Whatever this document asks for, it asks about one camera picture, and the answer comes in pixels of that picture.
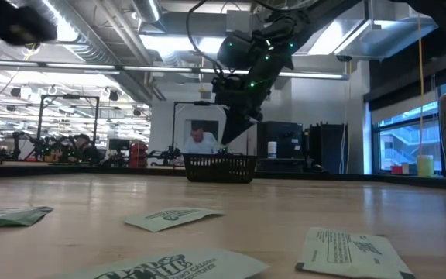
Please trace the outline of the red storage bins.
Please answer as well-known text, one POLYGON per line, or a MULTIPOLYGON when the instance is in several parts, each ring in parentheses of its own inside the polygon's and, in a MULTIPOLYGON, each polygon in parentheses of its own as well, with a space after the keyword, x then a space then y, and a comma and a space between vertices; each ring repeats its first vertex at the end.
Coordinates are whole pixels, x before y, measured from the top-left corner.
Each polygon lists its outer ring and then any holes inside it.
POLYGON ((132 143, 129 149, 129 166, 131 168, 147 168, 148 146, 145 142, 132 143))

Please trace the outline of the black cabinet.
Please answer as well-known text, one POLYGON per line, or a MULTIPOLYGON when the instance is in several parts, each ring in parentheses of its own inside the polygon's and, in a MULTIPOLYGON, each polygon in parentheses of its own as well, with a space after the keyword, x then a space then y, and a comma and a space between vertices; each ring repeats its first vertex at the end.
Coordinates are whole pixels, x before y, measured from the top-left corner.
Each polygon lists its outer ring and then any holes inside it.
POLYGON ((303 125, 295 122, 261 122, 257 125, 259 172, 302 173, 304 169, 303 125), (277 158, 267 157, 267 143, 276 141, 277 158))
POLYGON ((347 163, 348 131, 343 124, 309 126, 309 157, 329 174, 343 174, 347 163))

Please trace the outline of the person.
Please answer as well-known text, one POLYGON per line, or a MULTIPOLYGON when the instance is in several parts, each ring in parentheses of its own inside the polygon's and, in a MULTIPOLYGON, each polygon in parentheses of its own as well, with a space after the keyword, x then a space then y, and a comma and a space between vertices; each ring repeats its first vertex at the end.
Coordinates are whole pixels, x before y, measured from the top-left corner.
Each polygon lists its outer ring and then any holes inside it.
POLYGON ((92 143, 90 137, 85 134, 74 136, 74 155, 70 158, 86 161, 90 164, 98 164, 102 159, 97 147, 92 143))
POLYGON ((200 123, 191 126, 190 137, 184 146, 184 153, 193 154, 216 154, 218 152, 218 143, 214 135, 205 132, 200 123))

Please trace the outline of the dark green sweetener packet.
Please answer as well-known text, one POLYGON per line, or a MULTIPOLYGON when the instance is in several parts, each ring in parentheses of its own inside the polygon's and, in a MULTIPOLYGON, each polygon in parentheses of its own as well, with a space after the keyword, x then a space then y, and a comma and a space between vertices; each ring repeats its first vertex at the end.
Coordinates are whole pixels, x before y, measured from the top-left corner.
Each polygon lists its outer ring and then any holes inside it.
POLYGON ((32 226, 45 215, 51 207, 0 208, 0 226, 32 226))

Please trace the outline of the black slotted plastic basket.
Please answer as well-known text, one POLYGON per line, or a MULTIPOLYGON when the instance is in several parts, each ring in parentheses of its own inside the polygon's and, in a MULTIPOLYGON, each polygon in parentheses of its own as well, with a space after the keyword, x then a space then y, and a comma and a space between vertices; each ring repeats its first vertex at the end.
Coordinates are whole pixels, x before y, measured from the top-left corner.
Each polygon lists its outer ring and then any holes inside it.
POLYGON ((241 154, 185 153, 184 167, 188 181, 211 183, 250 183, 257 157, 241 154))

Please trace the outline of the silver ceiling duct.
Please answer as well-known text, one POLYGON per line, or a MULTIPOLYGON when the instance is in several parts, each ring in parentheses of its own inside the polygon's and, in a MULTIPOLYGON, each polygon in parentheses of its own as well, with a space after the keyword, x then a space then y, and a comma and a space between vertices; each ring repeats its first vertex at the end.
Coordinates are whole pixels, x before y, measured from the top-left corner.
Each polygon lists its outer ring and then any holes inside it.
MULTIPOLYGON (((35 8, 53 23, 63 20, 69 25, 77 34, 77 38, 72 40, 71 51, 86 64, 122 63, 68 0, 22 0, 22 3, 35 8)), ((149 82, 149 73, 121 71, 119 74, 108 74, 108 77, 116 81, 134 101, 151 105, 153 99, 166 100, 154 83, 149 82)))

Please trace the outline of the black stand frame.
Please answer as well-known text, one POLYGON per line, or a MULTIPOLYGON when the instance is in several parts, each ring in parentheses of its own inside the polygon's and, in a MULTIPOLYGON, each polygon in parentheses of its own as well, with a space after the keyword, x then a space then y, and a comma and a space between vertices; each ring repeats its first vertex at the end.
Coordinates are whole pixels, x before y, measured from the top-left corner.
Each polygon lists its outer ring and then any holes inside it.
POLYGON ((221 123, 216 119, 214 113, 209 114, 210 109, 216 108, 216 105, 207 101, 174 102, 171 140, 173 146, 181 147, 182 153, 185 154, 184 146, 190 137, 191 126, 200 123, 205 132, 210 132, 214 135, 219 151, 221 149, 221 144, 218 142, 221 123))
POLYGON ((91 145, 94 146, 94 151, 91 153, 91 165, 97 165, 100 163, 100 154, 97 151, 95 147, 96 143, 96 135, 97 135, 97 127, 98 127, 98 113, 99 113, 99 103, 100 98, 97 96, 86 96, 86 95, 79 95, 79 94, 62 94, 62 95, 41 95, 41 101, 39 104, 39 116, 38 116, 38 128, 37 128, 37 134, 36 134, 36 143, 34 145, 34 153, 36 159, 43 159, 44 157, 44 144, 40 142, 41 139, 41 129, 42 129, 42 121, 43 121, 43 111, 45 108, 47 108, 54 100, 57 98, 63 98, 63 99, 70 99, 70 100, 79 100, 81 98, 85 99, 94 99, 96 101, 96 105, 93 106, 94 111, 94 129, 93 129, 93 136, 91 145))

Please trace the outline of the yellow-green container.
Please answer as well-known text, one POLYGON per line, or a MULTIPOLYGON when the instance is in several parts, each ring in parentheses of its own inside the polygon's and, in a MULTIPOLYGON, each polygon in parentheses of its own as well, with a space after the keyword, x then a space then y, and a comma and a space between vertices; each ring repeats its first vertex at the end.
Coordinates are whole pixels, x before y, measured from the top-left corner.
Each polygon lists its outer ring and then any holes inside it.
POLYGON ((434 158, 432 155, 417 156, 417 175, 419 177, 434 176, 434 158))

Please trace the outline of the long ceiling light bar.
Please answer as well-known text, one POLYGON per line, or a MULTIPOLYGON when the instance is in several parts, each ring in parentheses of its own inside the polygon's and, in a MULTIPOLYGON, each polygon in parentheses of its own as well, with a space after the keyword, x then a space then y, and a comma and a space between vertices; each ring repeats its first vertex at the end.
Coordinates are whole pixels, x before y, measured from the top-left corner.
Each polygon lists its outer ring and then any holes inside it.
MULTIPOLYGON (((84 72, 100 72, 110 74, 120 71, 142 71, 155 73, 176 73, 176 74, 210 74, 213 72, 210 68, 201 67, 161 67, 161 66, 124 66, 108 64, 72 64, 72 63, 53 63, 43 61, 20 61, 20 60, 0 60, 0 67, 24 67, 24 68, 49 68, 78 70, 84 72)), ((331 74, 315 72, 296 72, 283 71, 279 74, 280 78, 301 78, 318 80, 342 80, 347 81, 349 74, 331 74)))

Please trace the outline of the white green sweetener packet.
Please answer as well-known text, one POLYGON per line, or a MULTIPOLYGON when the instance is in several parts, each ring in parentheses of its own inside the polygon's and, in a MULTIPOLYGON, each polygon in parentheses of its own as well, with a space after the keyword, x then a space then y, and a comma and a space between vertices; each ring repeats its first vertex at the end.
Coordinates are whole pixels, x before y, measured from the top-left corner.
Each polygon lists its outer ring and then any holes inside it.
POLYGON ((47 279, 248 279, 267 268, 266 263, 230 250, 189 249, 121 260, 47 279))
POLYGON ((416 279, 382 236, 313 227, 295 268, 353 279, 416 279))
POLYGON ((224 212, 206 208, 168 208, 158 212, 129 215, 124 223, 157 233, 164 229, 194 222, 210 215, 224 215, 224 212))

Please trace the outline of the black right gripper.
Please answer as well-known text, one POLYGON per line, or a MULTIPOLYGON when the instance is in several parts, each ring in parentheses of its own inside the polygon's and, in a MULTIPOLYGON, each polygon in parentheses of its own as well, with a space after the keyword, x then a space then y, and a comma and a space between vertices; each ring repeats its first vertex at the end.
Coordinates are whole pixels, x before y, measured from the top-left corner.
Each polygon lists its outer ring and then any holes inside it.
POLYGON ((227 107, 222 145, 263 120, 260 106, 281 70, 294 69, 292 55, 302 45, 298 37, 308 26, 306 15, 284 15, 252 34, 234 31, 225 38, 217 58, 233 73, 212 81, 216 103, 227 107))

